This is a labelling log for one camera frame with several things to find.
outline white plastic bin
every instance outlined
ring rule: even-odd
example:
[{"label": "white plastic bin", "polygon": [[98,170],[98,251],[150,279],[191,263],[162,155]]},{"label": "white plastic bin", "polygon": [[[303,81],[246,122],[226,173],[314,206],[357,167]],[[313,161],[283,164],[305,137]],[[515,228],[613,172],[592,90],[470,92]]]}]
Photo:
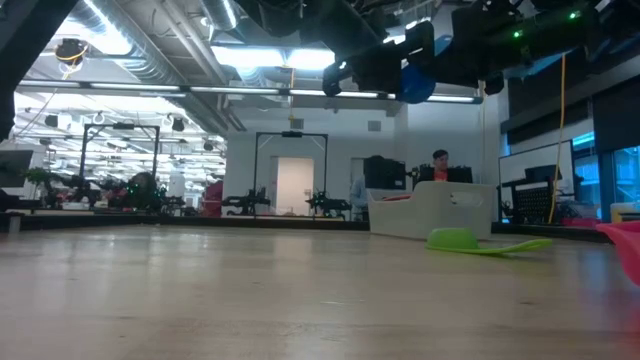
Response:
[{"label": "white plastic bin", "polygon": [[383,201],[390,192],[371,189],[371,232],[426,239],[433,229],[468,228],[477,238],[488,239],[495,191],[490,185],[423,181],[409,199]]}]

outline green spoon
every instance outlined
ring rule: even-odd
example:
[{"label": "green spoon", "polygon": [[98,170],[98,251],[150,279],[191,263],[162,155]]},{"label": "green spoon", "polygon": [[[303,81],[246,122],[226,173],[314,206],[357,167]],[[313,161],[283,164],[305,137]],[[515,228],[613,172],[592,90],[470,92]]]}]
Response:
[{"label": "green spoon", "polygon": [[462,228],[435,229],[427,239],[426,248],[465,254],[495,255],[534,251],[552,244],[551,239],[538,239],[504,248],[480,248],[471,230]]}]

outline red shirt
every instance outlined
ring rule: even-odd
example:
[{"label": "red shirt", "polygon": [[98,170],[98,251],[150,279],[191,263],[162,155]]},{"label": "red shirt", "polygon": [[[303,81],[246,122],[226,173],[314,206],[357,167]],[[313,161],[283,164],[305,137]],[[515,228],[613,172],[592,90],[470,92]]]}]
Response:
[{"label": "red shirt", "polygon": [[433,174],[433,181],[447,181],[447,172],[436,170]]}]

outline person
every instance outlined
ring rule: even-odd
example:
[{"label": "person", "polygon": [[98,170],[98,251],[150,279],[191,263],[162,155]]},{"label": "person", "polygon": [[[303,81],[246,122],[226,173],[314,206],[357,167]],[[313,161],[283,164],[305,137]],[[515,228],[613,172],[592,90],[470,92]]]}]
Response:
[{"label": "person", "polygon": [[354,207],[354,217],[356,221],[369,221],[367,188],[365,186],[364,175],[355,179],[353,184],[351,184],[349,200],[351,201],[351,206]]},{"label": "person", "polygon": [[433,181],[448,181],[449,153],[446,150],[436,150],[433,153]]}]

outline whiteboard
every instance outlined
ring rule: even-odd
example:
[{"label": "whiteboard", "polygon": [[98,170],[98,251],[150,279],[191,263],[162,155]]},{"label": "whiteboard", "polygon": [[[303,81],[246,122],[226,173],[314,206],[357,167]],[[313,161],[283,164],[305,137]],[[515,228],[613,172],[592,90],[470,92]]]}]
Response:
[{"label": "whiteboard", "polygon": [[[549,145],[534,150],[513,154],[500,158],[500,184],[525,178],[525,169],[532,167],[555,165],[558,157],[558,144]],[[558,190],[573,194],[573,157],[571,154],[571,140],[562,143],[560,148],[560,174]],[[501,187],[502,201],[513,205],[511,189]]]}]

